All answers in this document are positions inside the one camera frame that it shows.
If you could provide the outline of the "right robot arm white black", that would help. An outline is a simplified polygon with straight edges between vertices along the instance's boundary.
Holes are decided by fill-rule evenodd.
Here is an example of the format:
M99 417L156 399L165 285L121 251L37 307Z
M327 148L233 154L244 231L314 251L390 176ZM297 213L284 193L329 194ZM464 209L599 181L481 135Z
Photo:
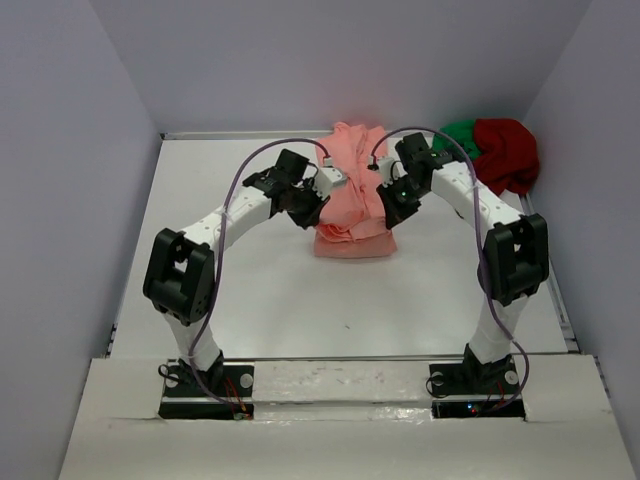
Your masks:
M373 150L368 161L381 178L377 193L387 229L409 219L422 198L434 194L474 231L483 292L479 320L462 360L432 366L426 387L436 399L500 395L512 402L529 378L527 372L516 371L513 355L529 358L515 331L528 301L549 277L548 226L541 215L520 212L484 185L469 154L451 136L435 131L434 136L450 145L436 151L426 141L426 131L400 129L397 155Z

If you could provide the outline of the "pink t shirt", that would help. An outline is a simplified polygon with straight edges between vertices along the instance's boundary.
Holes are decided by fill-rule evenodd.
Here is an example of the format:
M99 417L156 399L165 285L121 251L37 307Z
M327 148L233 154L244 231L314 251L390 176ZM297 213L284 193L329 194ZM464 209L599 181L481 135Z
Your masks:
M315 227L313 253L334 259L380 258L392 255L397 245L386 228L383 203L377 193L378 173L368 169L373 150L388 153L381 126L368 128L338 122L333 133L320 139L347 184L330 194Z

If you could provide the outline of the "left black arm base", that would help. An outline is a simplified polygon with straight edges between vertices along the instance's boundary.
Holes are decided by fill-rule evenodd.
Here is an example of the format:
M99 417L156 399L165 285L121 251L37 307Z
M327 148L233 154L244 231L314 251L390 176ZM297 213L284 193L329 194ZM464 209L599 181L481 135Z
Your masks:
M222 376L205 392L189 366L169 360L159 365L162 393L158 415L166 420L252 420L255 364L225 362Z

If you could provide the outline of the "red t shirt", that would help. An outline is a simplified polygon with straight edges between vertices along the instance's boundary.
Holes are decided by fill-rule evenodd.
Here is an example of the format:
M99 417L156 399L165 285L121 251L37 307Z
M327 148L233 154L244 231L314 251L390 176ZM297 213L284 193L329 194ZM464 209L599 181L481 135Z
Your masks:
M519 121L478 119L473 140L480 151L474 160L478 179L493 193L526 195L540 170L536 138Z

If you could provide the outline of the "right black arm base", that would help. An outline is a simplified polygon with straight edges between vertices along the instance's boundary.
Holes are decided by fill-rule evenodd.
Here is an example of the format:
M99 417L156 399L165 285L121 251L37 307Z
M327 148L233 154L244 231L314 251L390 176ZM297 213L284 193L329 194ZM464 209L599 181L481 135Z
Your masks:
M436 420L526 417L521 395L511 398L520 387L515 364L511 361L487 380L472 385L464 377L461 363L436 363L429 366L425 381L432 398L431 414Z

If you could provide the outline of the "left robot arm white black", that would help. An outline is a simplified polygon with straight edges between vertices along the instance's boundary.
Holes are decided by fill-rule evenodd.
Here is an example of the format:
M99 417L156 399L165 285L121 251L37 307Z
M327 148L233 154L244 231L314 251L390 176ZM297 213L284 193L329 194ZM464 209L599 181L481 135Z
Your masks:
M143 282L143 294L169 324L179 351L169 375L209 395L221 383L224 354L209 322L217 302L223 257L244 234L279 213L302 229L319 223L331 194L345 174L331 163L305 174L310 161L291 150L276 163L249 176L236 174L223 204L178 231L165 228L155 237Z

